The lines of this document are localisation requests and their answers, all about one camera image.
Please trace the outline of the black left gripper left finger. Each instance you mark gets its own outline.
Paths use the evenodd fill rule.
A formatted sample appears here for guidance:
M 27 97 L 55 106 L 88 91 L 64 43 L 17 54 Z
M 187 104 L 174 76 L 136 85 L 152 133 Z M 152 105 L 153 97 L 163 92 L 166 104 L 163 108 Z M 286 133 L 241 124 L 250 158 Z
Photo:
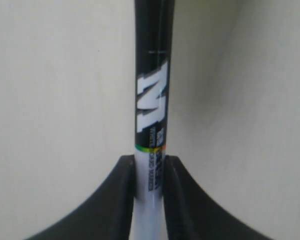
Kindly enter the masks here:
M 119 158 L 99 188 L 78 208 L 32 240 L 127 240 L 136 186 L 133 155 Z

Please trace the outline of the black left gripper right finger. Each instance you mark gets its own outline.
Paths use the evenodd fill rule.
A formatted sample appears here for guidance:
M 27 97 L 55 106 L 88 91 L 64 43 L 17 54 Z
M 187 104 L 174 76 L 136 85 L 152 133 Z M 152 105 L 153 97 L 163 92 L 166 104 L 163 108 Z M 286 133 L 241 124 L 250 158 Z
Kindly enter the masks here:
M 163 202 L 170 240 L 266 240 L 215 202 L 179 157 L 164 161 Z

